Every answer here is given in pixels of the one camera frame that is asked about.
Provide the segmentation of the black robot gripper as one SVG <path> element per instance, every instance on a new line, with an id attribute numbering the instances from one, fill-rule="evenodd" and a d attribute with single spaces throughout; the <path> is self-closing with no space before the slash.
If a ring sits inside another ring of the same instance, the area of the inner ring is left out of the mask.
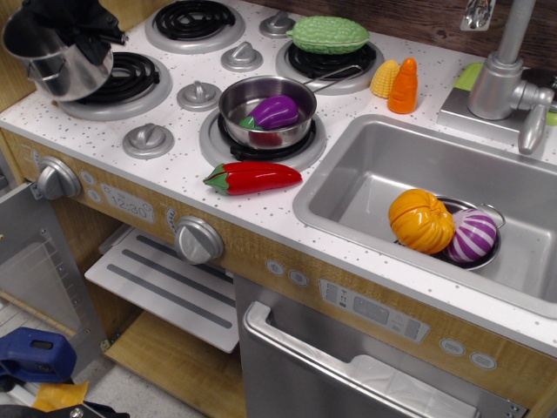
<path id="1" fill-rule="evenodd" d="M 99 1 L 23 1 L 22 6 L 40 28 L 53 30 L 66 46 L 76 45 L 92 64 L 104 61 L 111 44 L 127 41 L 118 19 Z"/>

